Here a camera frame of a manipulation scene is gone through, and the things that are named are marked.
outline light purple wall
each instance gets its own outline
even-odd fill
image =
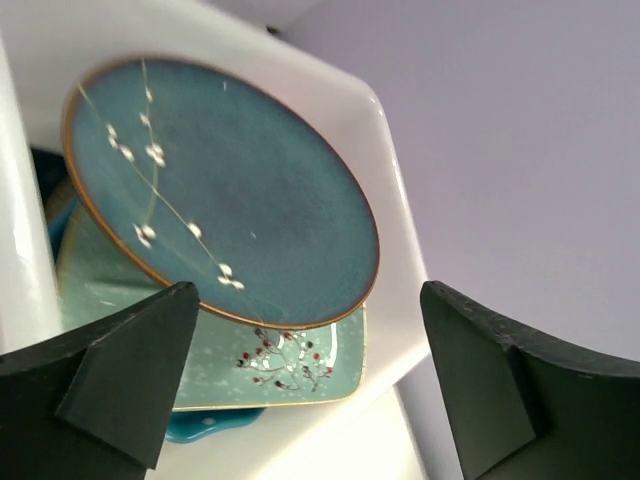
[[[378,94],[431,278],[640,359],[639,26],[637,0],[327,0],[286,38]],[[461,478],[430,361],[402,388],[431,480]]]

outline stacked plates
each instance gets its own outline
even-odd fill
[[[63,136],[82,204],[58,259],[66,329],[192,281],[202,308],[175,411],[356,390],[378,234],[310,125],[210,67],[134,58],[78,83]]]

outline teal square plate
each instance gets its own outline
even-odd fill
[[[83,207],[69,221],[57,273],[65,330],[122,310],[161,288]],[[339,322],[304,331],[245,325],[201,310],[174,411],[338,400],[357,389],[364,360],[364,306]]]

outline red berry pattern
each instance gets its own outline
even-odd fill
[[[326,365],[322,359],[320,352],[314,352],[315,345],[311,341],[305,341],[303,335],[293,334],[291,332],[283,332],[280,339],[284,338],[288,344],[297,345],[299,351],[297,355],[291,352],[285,353],[281,350],[281,342],[273,342],[267,331],[261,328],[254,329],[253,333],[262,343],[261,347],[256,347],[255,355],[261,357],[260,361],[256,361],[255,357],[249,352],[243,352],[242,357],[236,362],[239,368],[248,368],[257,372],[257,376],[253,377],[253,383],[262,387],[264,385],[273,385],[281,390],[300,390],[305,388],[303,378],[311,384],[311,391],[315,392],[322,378],[330,378],[333,373],[333,367]],[[309,356],[313,361],[309,364],[305,362]],[[277,363],[284,363],[280,367],[269,366],[270,359],[276,360]]]

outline plate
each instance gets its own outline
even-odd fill
[[[160,289],[83,207],[69,222],[57,270],[65,330]],[[339,322],[305,331],[243,325],[201,310],[174,411],[338,400],[357,389],[364,352],[364,307]]]
[[[206,310],[304,329],[356,310],[379,264],[367,199],[335,150],[268,94],[170,58],[103,66],[66,107],[82,202],[162,285]]]

